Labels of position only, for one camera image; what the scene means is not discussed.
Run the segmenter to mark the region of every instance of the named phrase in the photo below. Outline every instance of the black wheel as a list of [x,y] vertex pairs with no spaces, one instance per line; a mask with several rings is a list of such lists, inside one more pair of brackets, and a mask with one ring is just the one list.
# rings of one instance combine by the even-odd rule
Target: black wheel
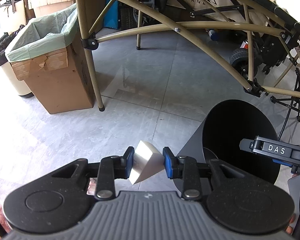
[[268,75],[269,73],[270,73],[270,66],[268,66],[268,65],[265,65],[264,67],[263,67],[263,69],[262,69],[262,72],[264,73],[264,74],[266,74],[266,75]]
[[[262,63],[262,58],[254,49],[254,76],[258,73],[258,66]],[[230,56],[231,66],[238,71],[246,80],[248,79],[248,49],[238,48],[235,49],[232,55]]]
[[123,5],[120,8],[120,17],[121,17],[121,29],[123,31],[137,27],[137,24],[133,18],[132,7]]

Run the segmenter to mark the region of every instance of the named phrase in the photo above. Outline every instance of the white block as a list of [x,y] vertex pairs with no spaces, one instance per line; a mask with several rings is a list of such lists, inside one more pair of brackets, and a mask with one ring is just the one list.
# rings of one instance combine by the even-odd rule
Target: white block
[[129,180],[141,182],[164,169],[164,157],[151,143],[140,141],[133,155]]

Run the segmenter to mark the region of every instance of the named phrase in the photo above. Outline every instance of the circular cap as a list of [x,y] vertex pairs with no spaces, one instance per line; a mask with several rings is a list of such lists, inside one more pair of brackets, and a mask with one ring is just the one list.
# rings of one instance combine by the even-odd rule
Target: circular cap
[[37,191],[26,198],[26,206],[35,212],[47,212],[56,209],[63,202],[63,197],[55,191]]
[[294,212],[288,193],[253,178],[228,179],[208,196],[207,207],[221,225],[249,235],[285,229]]
[[199,197],[200,192],[196,189],[188,189],[184,192],[186,197]]
[[112,196],[112,192],[107,189],[103,189],[97,192],[97,197],[99,198],[110,198]]

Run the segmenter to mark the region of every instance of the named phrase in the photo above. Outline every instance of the tripod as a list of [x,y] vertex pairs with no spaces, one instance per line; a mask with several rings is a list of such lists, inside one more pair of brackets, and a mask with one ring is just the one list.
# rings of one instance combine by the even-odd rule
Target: tripod
[[[295,72],[296,72],[297,78],[296,78],[296,84],[294,86],[294,90],[300,92],[300,70],[298,68],[296,68]],[[287,113],[287,117],[284,120],[281,132],[280,132],[280,134],[278,136],[278,139],[280,141],[281,136],[283,134],[283,131],[284,131],[286,125],[287,125],[288,118],[290,116],[291,110],[294,110],[294,111],[296,111],[298,113],[297,121],[300,122],[300,98],[291,97],[291,98],[280,98],[280,99],[277,99],[274,96],[271,96],[270,100],[274,104],[278,103],[278,104],[283,105],[283,106],[285,106],[285,107],[287,107],[289,109],[288,113]]]

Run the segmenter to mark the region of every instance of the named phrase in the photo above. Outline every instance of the caster wheel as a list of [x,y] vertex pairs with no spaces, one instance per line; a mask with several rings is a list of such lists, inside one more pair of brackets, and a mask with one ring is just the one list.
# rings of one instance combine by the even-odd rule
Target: caster wheel
[[269,66],[264,66],[262,69],[262,72],[266,75],[268,75],[270,73],[270,67]]
[[[231,66],[238,71],[246,80],[248,80],[248,49],[235,49],[230,56]],[[258,73],[258,66],[262,63],[262,58],[254,51],[254,76]]]

